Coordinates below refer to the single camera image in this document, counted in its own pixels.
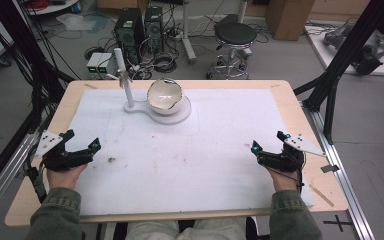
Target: floor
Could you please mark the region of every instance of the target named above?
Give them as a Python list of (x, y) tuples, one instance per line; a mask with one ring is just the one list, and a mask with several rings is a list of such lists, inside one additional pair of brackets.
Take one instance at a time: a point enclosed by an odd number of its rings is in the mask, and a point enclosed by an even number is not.
[[(82, 12), (87, 19), (97, 21), (92, 31), (65, 31), (55, 17), (40, 19), (45, 30), (50, 32), (50, 41), (81, 79), (89, 79), (84, 58), (86, 49), (103, 46), (111, 37), (114, 23), (95, 14), (90, 5)], [(208, 18), (195, 18), (190, 29), (203, 31)], [(258, 24), (265, 29), (262, 18), (246, 18), (245, 23)], [(307, 36), (298, 41), (276, 41), (267, 33), (259, 34), (251, 48), (248, 60), (250, 79), (284, 79), (292, 88), (299, 87), (319, 75), (324, 68)], [(152, 79), (205, 79), (207, 68), (218, 54), (216, 42), (210, 38), (191, 38), (197, 55), (194, 65), (189, 65), (183, 46), (177, 44), (180, 56), (177, 69), (170, 74), (153, 73)], [(57, 58), (60, 69), (72, 74)], [(30, 86), (23, 80), (18, 68), (0, 66), (0, 153), (30, 111)], [(298, 96), (304, 100), (309, 93)], [(344, 74), (338, 86), (337, 103), (333, 122), (333, 140), (344, 169), (351, 181), (358, 201), (376, 239), (384, 239), (384, 77)], [(16, 178), (0, 199), (0, 239), (23, 239), (28, 228), (5, 226), (4, 218), (21, 183)], [(347, 212), (314, 214), (325, 239), (358, 239)], [(268, 233), (268, 218), (257, 217), (260, 234)], [(96, 225), (83, 226), (87, 239), (94, 238)]]

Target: desk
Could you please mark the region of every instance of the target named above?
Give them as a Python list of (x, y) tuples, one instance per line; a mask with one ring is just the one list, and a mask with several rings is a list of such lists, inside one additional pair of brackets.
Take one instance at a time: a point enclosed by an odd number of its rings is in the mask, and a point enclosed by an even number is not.
[[(147, 89), (152, 81), (135, 81), (133, 89)], [(179, 83), (184, 89), (269, 89), (278, 106), (280, 115), (284, 121), (288, 133), (295, 135), (304, 134), (310, 141), (317, 144), (316, 137), (309, 125), (302, 109), (297, 102), (292, 88), (286, 81), (261, 81), (261, 80), (233, 80), (233, 81), (205, 81), (205, 80), (181, 80)], [(48, 128), (54, 133), (65, 132), (79, 105), (81, 96), (88, 89), (118, 89), (118, 81), (76, 81), (72, 82), (58, 107), (57, 112)], [(321, 167), (327, 165), (323, 157), (308, 154), (307, 164), (303, 170), (315, 205), (310, 208), (312, 212), (344, 211), (348, 208), (347, 200), (339, 187), (333, 173), (323, 173)], [(26, 178), (5, 218), (9, 226), (29, 225), (31, 215), (40, 206), (30, 181)], [(253, 216), (268, 215), (269, 209), (262, 210), (235, 210), (235, 211), (211, 211), (188, 212), (176, 214), (149, 214), (149, 215), (118, 215), (82, 217), (82, 222), (117, 222), (138, 220), (162, 220), (162, 219), (198, 219), (228, 216)]]

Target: hand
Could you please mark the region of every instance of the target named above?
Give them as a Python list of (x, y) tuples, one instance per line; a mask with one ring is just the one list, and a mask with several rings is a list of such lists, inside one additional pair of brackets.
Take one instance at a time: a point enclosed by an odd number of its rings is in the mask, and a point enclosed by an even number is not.
[(47, 169), (46, 175), (48, 176), (49, 188), (68, 188), (74, 189), (80, 173), (87, 167), (87, 164), (72, 168), (68, 171), (54, 172)]
[(297, 172), (280, 172), (278, 170), (267, 168), (272, 179), (274, 190), (276, 192), (285, 191), (285, 190), (294, 190), (297, 191)]

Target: person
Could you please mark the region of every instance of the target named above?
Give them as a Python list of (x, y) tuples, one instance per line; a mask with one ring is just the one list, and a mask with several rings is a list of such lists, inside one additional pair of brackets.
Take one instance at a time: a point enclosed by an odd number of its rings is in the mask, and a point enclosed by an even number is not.
[[(47, 170), (49, 193), (31, 217), (26, 237), (33, 239), (82, 239), (81, 196), (73, 189), (87, 165), (66, 172)], [(268, 169), (274, 184), (270, 214), (270, 239), (322, 239), (322, 234), (302, 201), (295, 181), (297, 173)], [(246, 239), (246, 218), (220, 218), (195, 221), (193, 228), (179, 233), (177, 221), (134, 222), (128, 225), (126, 239)]]

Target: green jacket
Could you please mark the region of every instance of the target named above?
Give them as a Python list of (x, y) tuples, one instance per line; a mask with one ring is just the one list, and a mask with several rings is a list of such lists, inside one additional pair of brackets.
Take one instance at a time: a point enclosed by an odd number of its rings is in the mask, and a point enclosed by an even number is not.
[[(27, 240), (82, 239), (80, 194), (69, 189), (52, 189), (30, 220)], [(296, 191), (273, 194), (270, 239), (322, 239), (316, 222)]]

